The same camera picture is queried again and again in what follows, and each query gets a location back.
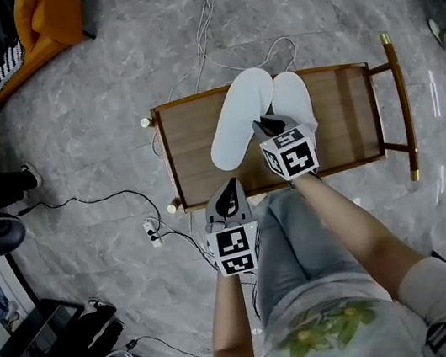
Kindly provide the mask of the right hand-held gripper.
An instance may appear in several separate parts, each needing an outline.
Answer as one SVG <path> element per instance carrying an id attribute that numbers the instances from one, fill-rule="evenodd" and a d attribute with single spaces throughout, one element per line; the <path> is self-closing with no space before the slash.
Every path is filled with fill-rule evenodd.
<path id="1" fill-rule="evenodd" d="M 253 134 L 273 173 L 289 182 L 318 169 L 316 149 L 308 129 L 285 115 L 264 115 L 261 120 L 252 123 Z"/>

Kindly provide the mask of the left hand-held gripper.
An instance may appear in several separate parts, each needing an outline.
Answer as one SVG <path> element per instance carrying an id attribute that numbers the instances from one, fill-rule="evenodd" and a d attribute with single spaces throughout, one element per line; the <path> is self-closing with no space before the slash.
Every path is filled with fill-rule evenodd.
<path id="1" fill-rule="evenodd" d="M 241 182 L 231 178 L 206 206 L 206 236 L 210 252 L 223 276 L 243 274 L 258 268 L 260 236 L 258 222 Z"/>

